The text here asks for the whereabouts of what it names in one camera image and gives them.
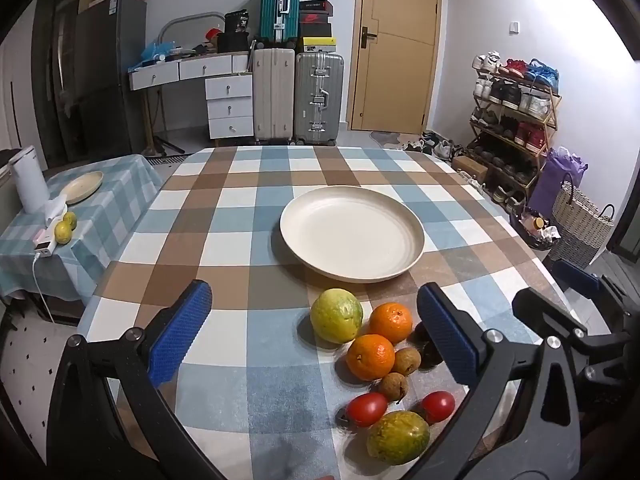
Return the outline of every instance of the white cable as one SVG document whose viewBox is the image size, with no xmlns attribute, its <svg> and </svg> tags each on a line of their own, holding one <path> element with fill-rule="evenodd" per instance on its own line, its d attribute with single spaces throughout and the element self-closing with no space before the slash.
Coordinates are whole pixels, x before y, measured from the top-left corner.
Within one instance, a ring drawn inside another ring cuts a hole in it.
<svg viewBox="0 0 640 480">
<path fill-rule="evenodd" d="M 42 303 L 44 303 L 44 307 L 47 309 L 47 314 L 49 314 L 49 319 L 53 324 L 56 324 L 56 322 L 53 321 L 53 316 L 51 315 L 51 311 L 49 310 L 49 305 L 47 305 L 47 302 L 45 301 L 44 296 L 42 295 L 42 291 L 40 290 L 40 285 L 38 285 L 38 279 L 36 278 L 36 262 L 38 261 L 39 257 L 40 257 L 40 253 L 36 253 L 35 256 L 33 257 L 33 263 L 31 264 L 33 281 L 36 282 L 36 286 L 38 287 L 38 292 L 40 293 L 40 297 L 42 298 Z"/>
</svg>

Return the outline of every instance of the metal screw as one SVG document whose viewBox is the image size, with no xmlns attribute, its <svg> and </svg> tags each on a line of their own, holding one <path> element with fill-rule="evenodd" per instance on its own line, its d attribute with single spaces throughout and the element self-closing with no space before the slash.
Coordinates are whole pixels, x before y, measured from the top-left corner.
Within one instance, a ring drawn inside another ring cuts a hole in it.
<svg viewBox="0 0 640 480">
<path fill-rule="evenodd" d="M 500 332 L 499 330 L 496 330 L 495 328 L 487 330 L 484 334 L 487 340 L 491 341 L 492 343 L 499 343 L 504 339 L 502 332 Z"/>
<path fill-rule="evenodd" d="M 142 329 L 137 326 L 129 328 L 129 330 L 124 333 L 124 337 L 129 341 L 137 341 L 142 337 Z"/>
<path fill-rule="evenodd" d="M 551 348 L 560 348 L 560 340 L 554 335 L 546 338 L 546 344 L 551 346 Z"/>
<path fill-rule="evenodd" d="M 71 336 L 69 339 L 66 340 L 66 344 L 68 346 L 78 346 L 80 344 L 80 342 L 82 341 L 82 336 L 75 334 L 73 336 Z"/>
</svg>

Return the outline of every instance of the blue gripper pad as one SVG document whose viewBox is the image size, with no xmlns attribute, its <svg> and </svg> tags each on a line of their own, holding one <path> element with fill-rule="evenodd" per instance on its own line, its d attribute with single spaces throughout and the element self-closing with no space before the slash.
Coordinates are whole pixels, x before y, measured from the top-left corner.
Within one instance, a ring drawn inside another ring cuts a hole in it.
<svg viewBox="0 0 640 480">
<path fill-rule="evenodd" d="M 478 354 L 429 285 L 418 290 L 418 314 L 458 384 L 478 381 Z"/>
<path fill-rule="evenodd" d="M 211 312 L 213 294 L 209 284 L 192 283 L 190 289 L 171 307 L 178 310 L 149 352 L 148 375 L 155 388 L 172 379 Z"/>
<path fill-rule="evenodd" d="M 592 300 L 600 291 L 600 279 L 565 260 L 554 263 L 554 277 L 562 280 L 581 296 Z"/>
</svg>

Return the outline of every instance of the silver suitcase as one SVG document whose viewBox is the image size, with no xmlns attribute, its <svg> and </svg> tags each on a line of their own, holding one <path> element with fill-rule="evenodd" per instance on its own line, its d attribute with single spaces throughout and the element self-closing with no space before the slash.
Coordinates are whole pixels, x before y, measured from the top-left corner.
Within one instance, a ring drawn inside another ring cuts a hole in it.
<svg viewBox="0 0 640 480">
<path fill-rule="evenodd" d="M 254 135 L 256 140 L 293 136 L 293 80 L 296 53 L 288 48 L 254 51 Z"/>
<path fill-rule="evenodd" d="M 335 145 L 340 127 L 344 59 L 333 52 L 296 56 L 296 139 Z"/>
</svg>

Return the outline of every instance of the red tomato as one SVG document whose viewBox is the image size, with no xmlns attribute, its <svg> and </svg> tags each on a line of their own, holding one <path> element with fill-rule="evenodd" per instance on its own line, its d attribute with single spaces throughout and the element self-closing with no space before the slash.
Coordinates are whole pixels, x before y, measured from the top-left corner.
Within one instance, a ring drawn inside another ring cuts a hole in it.
<svg viewBox="0 0 640 480">
<path fill-rule="evenodd" d="M 363 394 L 347 404 L 347 417 L 359 428 L 368 428 L 382 418 L 386 412 L 388 401 L 379 392 Z"/>
<path fill-rule="evenodd" d="M 456 399 L 449 392 L 431 392 L 420 403 L 429 424 L 442 422 L 456 409 Z"/>
</svg>

